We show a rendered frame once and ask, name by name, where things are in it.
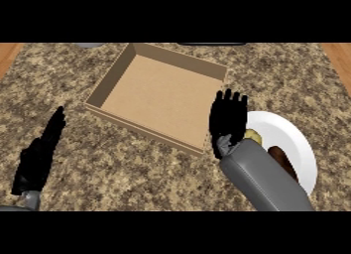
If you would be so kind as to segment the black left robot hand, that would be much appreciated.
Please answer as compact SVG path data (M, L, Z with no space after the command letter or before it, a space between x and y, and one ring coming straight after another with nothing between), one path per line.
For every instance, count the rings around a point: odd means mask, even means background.
M65 127L65 108L59 107L50 118L43 135L34 139L29 147L20 152L20 163L12 186L13 195L20 195L25 191L43 190Z

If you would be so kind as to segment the brown oblong food item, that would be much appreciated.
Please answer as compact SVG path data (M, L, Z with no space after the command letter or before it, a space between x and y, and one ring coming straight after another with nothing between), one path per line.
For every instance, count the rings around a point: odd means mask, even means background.
M285 151L282 150L282 148L279 146L271 146L267 149L267 153L270 154L270 156L273 157L276 162L280 164L280 166L283 167L285 171L288 172L288 174L291 175L294 180L298 181L295 169L292 167L292 164L289 162L289 159L286 157L286 154L285 154Z

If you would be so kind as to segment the brown cardboard box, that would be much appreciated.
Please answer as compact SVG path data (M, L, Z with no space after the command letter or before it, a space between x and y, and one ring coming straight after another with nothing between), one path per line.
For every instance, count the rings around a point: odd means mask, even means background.
M87 110L186 153L202 156L211 104L227 68L145 43L130 43L99 80Z

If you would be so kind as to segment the white plate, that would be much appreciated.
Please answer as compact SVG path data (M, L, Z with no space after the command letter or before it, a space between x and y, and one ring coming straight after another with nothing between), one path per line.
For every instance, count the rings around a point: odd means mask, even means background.
M279 146L292 164L298 182L311 194L317 179L317 165L311 146L295 125L277 114L267 111L248 113L248 128L263 137L263 147Z

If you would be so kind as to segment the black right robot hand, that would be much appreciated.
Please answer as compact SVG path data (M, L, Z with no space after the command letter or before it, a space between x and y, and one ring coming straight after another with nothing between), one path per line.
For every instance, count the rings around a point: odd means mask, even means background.
M230 136L230 144L236 145L246 133L248 97L230 89L217 92L209 113L209 133L214 155L223 159L218 149L218 139Z

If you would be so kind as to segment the yellow squash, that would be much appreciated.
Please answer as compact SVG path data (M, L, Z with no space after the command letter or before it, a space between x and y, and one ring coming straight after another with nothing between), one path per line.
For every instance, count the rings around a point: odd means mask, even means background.
M245 133L245 138L252 139L258 144L263 143L263 137L254 129L248 129Z

